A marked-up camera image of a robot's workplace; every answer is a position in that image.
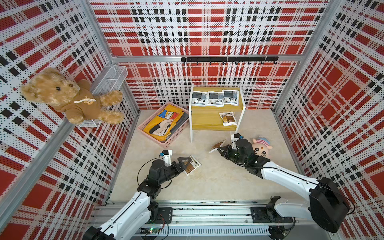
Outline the brown coffee bag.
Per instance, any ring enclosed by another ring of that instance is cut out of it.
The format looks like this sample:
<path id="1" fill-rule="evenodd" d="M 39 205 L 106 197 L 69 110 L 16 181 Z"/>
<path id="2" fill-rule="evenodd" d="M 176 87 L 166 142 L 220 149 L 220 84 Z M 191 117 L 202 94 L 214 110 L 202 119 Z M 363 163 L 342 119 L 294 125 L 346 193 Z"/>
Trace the brown coffee bag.
<path id="1" fill-rule="evenodd" d="M 193 171 L 202 166 L 202 164 L 193 155 L 189 156 L 189 158 L 191 158 L 192 160 L 190 161 L 189 166 L 190 173 L 186 174 L 187 176 L 189 176 Z"/>
<path id="2" fill-rule="evenodd" d="M 234 112 L 219 113 L 219 116 L 222 119 L 223 126 L 237 126 L 237 120 Z"/>
<path id="3" fill-rule="evenodd" d="M 216 151 L 218 148 L 222 147 L 222 146 L 224 145 L 225 142 L 226 142 L 226 140 L 221 140 L 221 141 L 219 141 L 218 143 L 214 144 L 214 145 L 211 147 L 209 153 L 213 153 L 213 152 Z"/>

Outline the grey coffee bag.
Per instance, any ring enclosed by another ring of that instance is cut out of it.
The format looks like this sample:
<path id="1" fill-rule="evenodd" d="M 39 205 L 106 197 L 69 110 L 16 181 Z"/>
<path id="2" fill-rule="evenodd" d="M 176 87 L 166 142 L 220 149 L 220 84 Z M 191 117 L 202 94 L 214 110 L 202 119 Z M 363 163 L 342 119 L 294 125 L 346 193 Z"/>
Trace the grey coffee bag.
<path id="1" fill-rule="evenodd" d="M 238 90 L 222 90 L 224 105 L 239 105 L 239 91 Z"/>
<path id="2" fill-rule="evenodd" d="M 223 107 L 224 106 L 223 99 L 224 99 L 223 92 L 208 92 L 207 106 Z"/>
<path id="3" fill-rule="evenodd" d="M 191 105 L 196 107 L 206 107 L 208 100 L 207 92 L 193 91 Z"/>

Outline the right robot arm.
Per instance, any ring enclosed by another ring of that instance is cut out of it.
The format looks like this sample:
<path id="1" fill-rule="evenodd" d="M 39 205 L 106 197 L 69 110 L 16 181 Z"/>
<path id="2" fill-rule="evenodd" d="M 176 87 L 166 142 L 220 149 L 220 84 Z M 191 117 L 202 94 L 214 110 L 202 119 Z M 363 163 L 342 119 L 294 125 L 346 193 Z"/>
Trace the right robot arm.
<path id="1" fill-rule="evenodd" d="M 301 202 L 274 197 L 271 199 L 273 213 L 281 217 L 313 220 L 322 229 L 336 233 L 350 211 L 349 199 L 331 179 L 307 177 L 277 165 L 268 158 L 272 148 L 265 138 L 249 142 L 237 135 L 232 143 L 218 147 L 217 151 L 250 174 L 275 182 L 304 199 Z"/>

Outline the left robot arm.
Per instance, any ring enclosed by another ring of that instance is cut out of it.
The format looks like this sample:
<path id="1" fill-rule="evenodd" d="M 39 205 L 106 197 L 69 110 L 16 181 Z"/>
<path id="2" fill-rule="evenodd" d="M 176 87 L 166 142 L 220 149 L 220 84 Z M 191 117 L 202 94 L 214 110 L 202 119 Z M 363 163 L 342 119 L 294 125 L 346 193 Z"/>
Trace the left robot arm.
<path id="1" fill-rule="evenodd" d="M 129 240 L 147 222 L 159 215 L 155 201 L 162 184 L 171 181 L 186 170 L 191 158 L 178 158 L 170 166 L 162 158 L 151 160 L 148 176 L 139 184 L 137 192 L 113 217 L 100 227 L 90 227 L 83 240 Z"/>

